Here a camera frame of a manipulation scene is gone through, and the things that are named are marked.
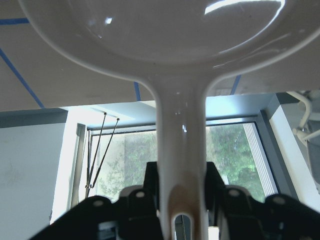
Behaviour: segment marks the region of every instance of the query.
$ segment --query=tree foliage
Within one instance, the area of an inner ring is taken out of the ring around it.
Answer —
[[[115,201],[124,187],[141,185],[146,163],[157,160],[156,132],[122,134],[115,137],[110,147],[116,148],[113,151],[117,153],[102,168],[98,194]],[[214,162],[229,184],[243,186],[255,199],[264,200],[264,191],[242,124],[207,127],[206,159]]]
[[[242,124],[207,127],[206,157],[207,161],[214,162],[220,175],[227,177],[229,184],[245,187],[255,199],[264,200],[265,194]]]

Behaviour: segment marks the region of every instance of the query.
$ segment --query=ceiling panel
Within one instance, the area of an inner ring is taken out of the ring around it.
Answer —
[[[139,83],[139,90],[140,90],[141,101],[154,100],[154,97],[152,96],[151,92],[141,83]]]
[[[0,26],[0,47],[46,108],[136,101],[134,83],[73,63],[30,24]]]
[[[213,87],[211,87],[208,90],[207,95],[208,96],[226,96],[226,95],[230,95],[233,85],[235,83],[235,79],[236,77],[228,77],[225,78],[219,82],[217,82],[216,84],[214,84]]]
[[[25,18],[17,0],[0,0],[0,19]]]
[[[0,57],[0,112],[40,108]]]
[[[320,88],[320,37],[298,52],[241,76],[236,94],[278,93]]]

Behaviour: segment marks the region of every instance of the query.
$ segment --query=blue painter's tape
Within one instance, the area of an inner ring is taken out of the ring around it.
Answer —
[[[230,95],[234,95],[235,94],[236,89],[238,87],[238,84],[240,82],[240,78],[241,78],[241,75],[238,75],[238,76],[235,77],[235,80],[234,80]]]
[[[24,78],[21,76],[21,74],[18,72],[18,70],[15,68],[15,66],[12,64],[12,62],[9,60],[9,58],[6,56],[6,54],[2,51],[0,48],[0,56],[5,61],[5,63],[8,65],[8,67],[11,69],[11,71],[14,73],[14,75],[19,79],[19,81],[22,83],[22,85],[25,87],[25,89],[30,93],[30,95],[33,97],[33,99],[36,101],[36,103],[39,105],[40,108],[44,109],[45,106],[40,101],[40,99],[37,97],[37,95],[32,91],[31,87],[29,87],[28,83],[24,80]]]
[[[137,83],[136,81],[134,82],[134,90],[135,90],[136,100],[137,100],[137,101],[141,101],[139,83]]]
[[[28,24],[29,20],[27,18],[9,18],[0,19],[0,25],[16,25],[16,24]]]

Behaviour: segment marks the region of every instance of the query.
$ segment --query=window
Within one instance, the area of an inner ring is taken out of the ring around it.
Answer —
[[[215,163],[225,184],[245,187],[260,202],[277,192],[253,122],[221,124],[219,121],[208,121],[207,125],[206,159]],[[96,169],[103,158],[111,133],[111,130],[105,130],[101,136],[94,166]],[[91,139],[92,162],[99,139],[98,131],[92,132]],[[90,196],[106,196],[115,202],[123,188],[143,184],[146,163],[156,160],[157,136],[154,126],[118,129]],[[86,176],[86,170],[87,166],[84,164],[82,176]],[[85,181],[85,177],[82,177],[82,186],[86,185]]]

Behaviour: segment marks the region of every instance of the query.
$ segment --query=glossy white surface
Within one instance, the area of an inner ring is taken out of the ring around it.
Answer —
[[[177,214],[208,238],[205,96],[222,77],[261,68],[319,34],[317,0],[20,1],[38,33],[67,58],[146,85],[157,101],[160,221]]]

